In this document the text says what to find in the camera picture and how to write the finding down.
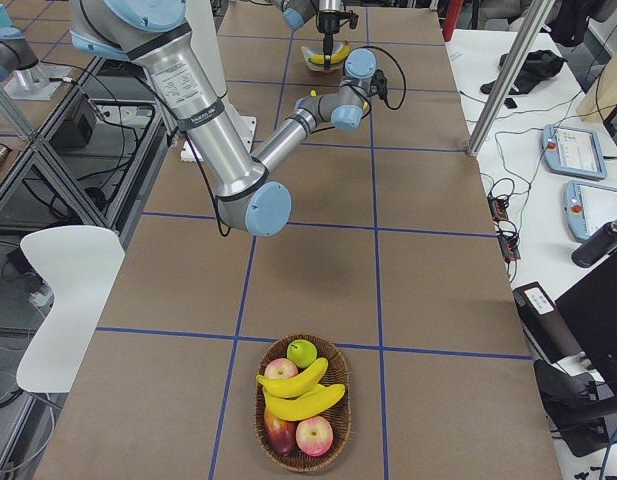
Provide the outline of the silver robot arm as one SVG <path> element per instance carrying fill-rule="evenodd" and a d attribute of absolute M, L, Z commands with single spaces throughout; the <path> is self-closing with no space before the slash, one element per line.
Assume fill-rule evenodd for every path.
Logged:
<path fill-rule="evenodd" d="M 357 27 L 359 15 L 348 10 L 344 1 L 288 0 L 269 1 L 281 11 L 286 25 L 297 31 L 314 19 L 317 32 L 322 35 L 320 50 L 302 47 L 307 66 L 313 71 L 333 71 L 341 68 L 351 52 L 349 42 L 338 42 L 335 37 L 344 26 L 351 30 Z"/>
<path fill-rule="evenodd" d="M 371 91 L 376 59 L 366 48 L 345 60 L 337 92 L 301 98 L 294 112 L 255 150 L 243 143 L 224 101 L 193 51 L 196 30 L 184 1 L 72 1 L 73 45 L 95 56 L 141 66 L 217 181 L 219 221 L 253 236 L 277 234 L 287 223 L 288 189 L 269 175 L 325 122 L 359 126 Z"/>

